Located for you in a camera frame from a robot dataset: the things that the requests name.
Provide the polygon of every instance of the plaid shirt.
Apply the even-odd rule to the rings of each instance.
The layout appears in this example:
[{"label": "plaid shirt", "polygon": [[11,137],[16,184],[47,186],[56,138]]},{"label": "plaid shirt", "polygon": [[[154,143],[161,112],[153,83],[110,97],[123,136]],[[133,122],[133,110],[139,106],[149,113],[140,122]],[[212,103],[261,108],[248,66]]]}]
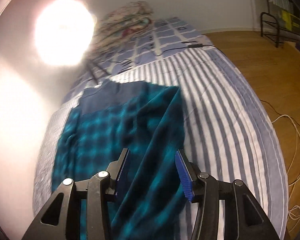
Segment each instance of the plaid shirt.
[{"label": "plaid shirt", "polygon": [[[119,93],[127,89],[134,91],[133,97],[118,104]],[[184,142],[180,89],[146,82],[104,82],[95,91],[90,90],[90,97],[84,94],[69,114],[58,141],[52,190],[64,178],[79,181],[105,170],[127,147],[129,188],[122,202],[108,203],[113,239],[173,240],[186,202],[174,162]],[[94,111],[92,105],[104,109]],[[86,239],[85,209],[83,201],[81,240]]]}]

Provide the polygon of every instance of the bed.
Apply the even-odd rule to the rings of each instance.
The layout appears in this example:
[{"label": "bed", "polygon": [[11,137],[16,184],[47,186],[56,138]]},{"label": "bed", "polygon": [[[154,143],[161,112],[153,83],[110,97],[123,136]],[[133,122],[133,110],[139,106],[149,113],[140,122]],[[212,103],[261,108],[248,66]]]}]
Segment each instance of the bed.
[{"label": "bed", "polygon": [[[85,89],[97,89],[105,80],[145,81],[180,87],[184,100],[184,149],[189,161],[218,180],[243,180],[280,239],[284,238],[287,174],[266,111],[240,71],[222,52],[212,46],[186,49],[182,43],[185,41],[212,45],[209,38],[177,17],[157,20],[152,30],[94,59],[100,68],[93,68],[93,73],[85,70],[79,76],[61,108],[52,115],[42,142],[34,181],[34,215],[51,195],[58,139]],[[191,238],[196,213],[196,204],[185,205],[175,239]],[[221,204],[218,239],[223,239],[224,215]]]}]

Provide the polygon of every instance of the white wall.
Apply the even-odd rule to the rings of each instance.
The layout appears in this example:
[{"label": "white wall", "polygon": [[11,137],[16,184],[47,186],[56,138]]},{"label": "white wall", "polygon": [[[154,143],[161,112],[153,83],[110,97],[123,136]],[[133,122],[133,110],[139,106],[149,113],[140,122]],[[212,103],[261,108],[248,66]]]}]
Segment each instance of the white wall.
[{"label": "white wall", "polygon": [[[7,0],[0,0],[0,9]],[[50,67],[34,48],[40,11],[53,0],[12,0],[0,17],[0,225],[19,240],[32,217],[34,169],[51,114],[80,67]],[[81,0],[97,18],[136,0]],[[179,16],[201,31],[252,29],[265,0],[145,0],[155,17]]]}]

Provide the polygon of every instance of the blue gripper pad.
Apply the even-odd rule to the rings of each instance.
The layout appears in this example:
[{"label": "blue gripper pad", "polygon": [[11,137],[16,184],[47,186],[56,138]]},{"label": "blue gripper pad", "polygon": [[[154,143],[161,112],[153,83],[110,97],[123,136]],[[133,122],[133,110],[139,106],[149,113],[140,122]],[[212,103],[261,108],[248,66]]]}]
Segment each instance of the blue gripper pad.
[{"label": "blue gripper pad", "polygon": [[182,158],[182,155],[179,150],[176,152],[175,162],[176,162],[179,178],[181,181],[181,185],[183,187],[183,192],[186,198],[191,202],[192,199],[194,198],[194,194],[192,192],[192,179],[190,177],[185,161]]},{"label": "blue gripper pad", "polygon": [[127,176],[130,167],[130,159],[131,159],[130,150],[128,149],[126,156],[123,161],[122,168],[119,172],[119,176],[116,181],[116,198],[120,202],[124,198],[125,189],[127,187]]}]

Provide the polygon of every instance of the white and blue striped blanket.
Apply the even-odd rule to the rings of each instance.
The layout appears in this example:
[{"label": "white and blue striped blanket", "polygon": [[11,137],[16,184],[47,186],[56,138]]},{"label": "white and blue striped blanket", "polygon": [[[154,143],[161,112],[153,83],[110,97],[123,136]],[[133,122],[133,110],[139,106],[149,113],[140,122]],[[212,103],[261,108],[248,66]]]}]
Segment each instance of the white and blue striped blanket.
[{"label": "white and blue striped blanket", "polygon": [[[85,73],[71,99],[51,117],[36,168],[34,213],[51,194],[51,173],[58,138],[82,90],[95,86]],[[184,149],[190,161],[218,180],[243,180],[284,238],[288,185],[282,152],[271,121],[240,71],[213,47],[186,49],[110,77],[125,83],[146,81],[181,88],[184,100]],[[197,214],[187,204],[176,225],[176,239],[190,239]],[[218,239],[223,239],[224,205],[220,205]]]}]

